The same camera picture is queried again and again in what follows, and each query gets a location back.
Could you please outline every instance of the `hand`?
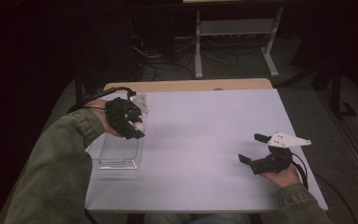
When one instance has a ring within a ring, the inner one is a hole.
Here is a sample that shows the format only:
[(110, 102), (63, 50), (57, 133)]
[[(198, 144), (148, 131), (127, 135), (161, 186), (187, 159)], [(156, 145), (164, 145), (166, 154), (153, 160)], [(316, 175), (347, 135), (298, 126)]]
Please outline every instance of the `hand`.
[(284, 188), (290, 185), (301, 183), (300, 178), (298, 177), (297, 168), (290, 164), (286, 170), (282, 170), (279, 173), (265, 173), (261, 176), (270, 180), (278, 188)]
[[(106, 104), (105, 100), (97, 99), (97, 100), (88, 102), (85, 106), (92, 106), (92, 107), (98, 107), (98, 108), (105, 109), (105, 104)], [(109, 123), (106, 120), (106, 115), (103, 110), (101, 110), (101, 109), (91, 109), (91, 110), (94, 113), (94, 115), (98, 118), (98, 120), (101, 122), (101, 124), (103, 125), (103, 129), (105, 130), (106, 133), (111, 133), (112, 135), (117, 136), (117, 137), (123, 137), (115, 129), (110, 127)]]

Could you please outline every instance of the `white table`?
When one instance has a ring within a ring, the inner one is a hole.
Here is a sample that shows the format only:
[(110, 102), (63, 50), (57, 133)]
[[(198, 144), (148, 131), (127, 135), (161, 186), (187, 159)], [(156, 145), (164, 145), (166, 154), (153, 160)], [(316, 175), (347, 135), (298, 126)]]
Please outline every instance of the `white table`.
[[(239, 153), (253, 160), (269, 154), (255, 133), (295, 134), (276, 90), (157, 91), (146, 97), (150, 113), (139, 169), (94, 170), (88, 210), (254, 213), (277, 208), (276, 188), (238, 160)], [(291, 149), (307, 164), (310, 192), (326, 210), (301, 148)]]

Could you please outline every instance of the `jacket sleeve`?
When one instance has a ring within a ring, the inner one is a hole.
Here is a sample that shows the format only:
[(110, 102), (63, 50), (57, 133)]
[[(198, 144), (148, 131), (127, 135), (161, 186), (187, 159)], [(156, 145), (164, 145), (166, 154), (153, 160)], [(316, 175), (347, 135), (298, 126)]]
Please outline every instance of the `jacket sleeve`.
[(85, 148), (102, 133), (103, 125), (88, 109), (63, 116), (42, 133), (6, 223), (81, 223), (92, 169)]
[(282, 223), (333, 223), (319, 206), (318, 201), (302, 184), (278, 189), (276, 195), (280, 208), (279, 212), (284, 218)]

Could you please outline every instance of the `person's left hand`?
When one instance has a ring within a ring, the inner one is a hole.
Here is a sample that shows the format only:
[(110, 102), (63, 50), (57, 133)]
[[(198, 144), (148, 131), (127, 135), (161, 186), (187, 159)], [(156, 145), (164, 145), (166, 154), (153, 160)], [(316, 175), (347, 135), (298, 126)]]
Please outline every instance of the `person's left hand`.
[[(93, 107), (105, 109), (105, 104), (106, 104), (105, 100), (97, 99), (97, 100), (88, 102), (85, 106), (93, 106)], [(101, 110), (101, 109), (91, 109), (91, 110), (94, 113), (94, 115), (98, 118), (98, 120), (101, 122), (101, 124), (103, 125), (103, 129), (105, 130), (106, 133), (111, 133), (112, 135), (117, 136), (117, 137), (123, 137), (115, 129), (110, 127), (109, 123), (106, 120), (106, 115), (103, 110)]]

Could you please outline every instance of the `transparent box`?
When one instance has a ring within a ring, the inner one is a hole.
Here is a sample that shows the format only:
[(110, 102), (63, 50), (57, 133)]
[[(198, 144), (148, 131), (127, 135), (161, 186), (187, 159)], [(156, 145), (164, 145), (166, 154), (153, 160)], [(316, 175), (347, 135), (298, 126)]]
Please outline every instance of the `transparent box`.
[[(146, 127), (147, 115), (142, 115)], [(86, 149), (97, 170), (136, 170), (141, 163), (144, 137), (126, 139), (104, 133)]]

